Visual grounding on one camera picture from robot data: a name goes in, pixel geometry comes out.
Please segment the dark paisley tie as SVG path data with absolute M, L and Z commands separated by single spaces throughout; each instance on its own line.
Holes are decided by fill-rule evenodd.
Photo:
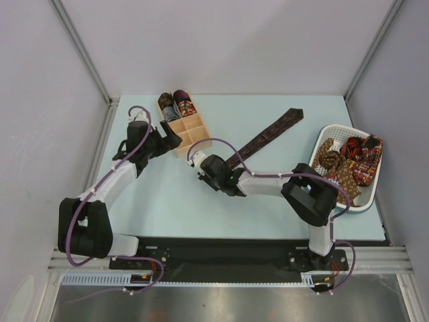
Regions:
M 281 136 L 285 131 L 303 120 L 304 111 L 302 109 L 290 108 L 275 122 L 257 134 L 252 140 L 238 150 L 243 161 L 256 154 L 266 145 Z

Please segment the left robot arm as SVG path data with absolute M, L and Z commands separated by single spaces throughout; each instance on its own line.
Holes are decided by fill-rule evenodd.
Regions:
M 113 156 L 108 173 L 77 198 L 65 198 L 59 206 L 58 249 L 65 253 L 73 266 L 73 255 L 88 258 L 124 256 L 132 268 L 141 268 L 147 262 L 147 251 L 139 247 L 133 235 L 114 233 L 109 210 L 121 193 L 143 172 L 149 160 L 177 148 L 182 138 L 161 121 L 162 136 L 147 121 L 129 122 L 127 138 Z

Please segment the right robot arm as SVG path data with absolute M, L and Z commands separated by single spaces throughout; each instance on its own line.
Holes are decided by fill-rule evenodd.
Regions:
M 299 163 L 291 173 L 268 174 L 248 171 L 243 166 L 232 169 L 221 157 L 203 152 L 195 153 L 188 163 L 198 169 L 200 180 L 230 197 L 265 195 L 285 199 L 308 225 L 311 265 L 325 269 L 332 263 L 330 219 L 339 191 L 309 165 Z

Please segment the grey blue rolled tie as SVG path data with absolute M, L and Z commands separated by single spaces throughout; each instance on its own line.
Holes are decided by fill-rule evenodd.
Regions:
M 178 120 L 180 118 L 180 113 L 174 105 L 164 107 L 162 109 L 162 115 L 165 121 L 168 123 L 171 121 Z

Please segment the wooden compartment box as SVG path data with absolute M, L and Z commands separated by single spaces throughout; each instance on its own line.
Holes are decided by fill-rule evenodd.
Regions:
M 158 106 L 158 109 L 162 115 L 162 110 L 160 109 L 160 106 L 158 105 L 158 100 L 156 101 L 156 104 Z M 174 102 L 174 106 L 178 110 L 178 105 Z M 197 113 L 185 118 L 180 118 L 175 121 L 169 122 L 169 126 L 173 129 L 173 131 L 178 134 L 182 138 L 182 143 L 178 148 L 175 149 L 175 154 L 177 158 L 183 158 L 186 156 L 189 148 L 192 144 L 203 140 L 210 138 L 210 134 L 208 131 L 208 128 L 206 127 L 205 123 L 202 120 L 201 114 L 198 112 L 198 109 L 196 108 Z

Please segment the red black rolled tie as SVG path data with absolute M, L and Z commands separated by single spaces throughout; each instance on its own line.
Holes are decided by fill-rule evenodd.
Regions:
M 192 101 L 183 100 L 178 104 L 178 110 L 182 118 L 194 115 L 197 113 L 197 110 Z

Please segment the brown rolled tie in box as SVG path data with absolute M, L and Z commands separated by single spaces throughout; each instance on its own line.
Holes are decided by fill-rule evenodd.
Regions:
M 174 106 L 174 98 L 171 93 L 162 93 L 158 98 L 158 105 L 161 110 L 164 110 L 166 107 Z

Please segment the navy red rolled tie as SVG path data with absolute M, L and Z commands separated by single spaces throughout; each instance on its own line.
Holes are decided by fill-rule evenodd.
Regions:
M 191 101 L 189 94 L 184 90 L 177 90 L 173 93 L 173 99 L 177 105 L 183 101 Z

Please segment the brown patterned tie in basket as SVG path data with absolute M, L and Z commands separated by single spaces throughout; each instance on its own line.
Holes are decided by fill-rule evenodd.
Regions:
M 346 192 L 350 205 L 353 206 L 354 199 L 361 194 L 353 178 L 355 162 L 346 159 L 338 150 L 334 150 L 333 144 L 332 138 L 323 142 L 313 159 L 312 169 L 323 168 L 322 176 L 337 183 Z

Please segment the white teal plastic basket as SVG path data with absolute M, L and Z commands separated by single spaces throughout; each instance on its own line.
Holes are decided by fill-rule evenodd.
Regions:
M 332 138 L 334 140 L 333 149 L 339 151 L 341 146 L 347 141 L 349 137 L 357 136 L 357 137 L 366 138 L 369 135 L 370 135 L 369 133 L 355 129 L 353 127 L 347 127 L 344 125 L 331 124 L 331 125 L 325 126 L 324 128 L 322 128 L 322 130 L 318 135 L 316 145 L 310 157 L 310 165 L 312 166 L 312 162 L 316 155 L 317 150 L 319 149 L 319 147 L 321 147 L 323 142 L 328 138 Z M 366 187 L 358 186 L 358 189 L 361 194 L 354 199 L 353 201 L 354 205 L 350 207 L 351 212 L 364 212 L 372 205 L 374 196 L 375 196 L 375 190 L 377 187 L 377 181 L 379 178 L 380 168 L 381 168 L 381 162 L 379 163 L 379 166 L 375 173 L 373 181 L 369 186 L 366 186 Z M 324 169 L 318 168 L 315 171 L 320 175 L 322 175 L 324 172 Z

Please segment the orange black tie in basket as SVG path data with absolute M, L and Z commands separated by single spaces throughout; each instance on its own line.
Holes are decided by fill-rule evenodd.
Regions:
M 359 162 L 362 157 L 362 149 L 365 138 L 362 137 L 349 137 L 347 141 L 341 146 L 339 152 L 346 158 L 355 162 Z

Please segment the aluminium frame rail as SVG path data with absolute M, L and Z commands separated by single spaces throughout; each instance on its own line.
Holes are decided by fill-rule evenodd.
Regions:
M 97 70 L 97 67 L 91 58 L 85 43 L 83 42 L 78 29 L 76 28 L 68 10 L 66 9 L 63 1 L 61 0 L 49 0 L 56 17 L 62 25 L 65 34 L 67 35 L 72 47 L 76 51 L 82 65 L 87 71 L 89 78 L 93 82 L 98 94 L 103 99 L 104 103 L 108 108 L 111 107 L 113 98 L 108 93 L 108 90 Z

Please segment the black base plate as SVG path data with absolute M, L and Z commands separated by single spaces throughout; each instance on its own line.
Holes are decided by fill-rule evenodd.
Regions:
M 138 272 L 155 260 L 163 282 L 227 284 L 297 282 L 305 272 L 347 272 L 351 263 L 338 248 L 325 259 L 312 255 L 306 239 L 141 237 L 134 260 L 111 260 L 109 268 Z

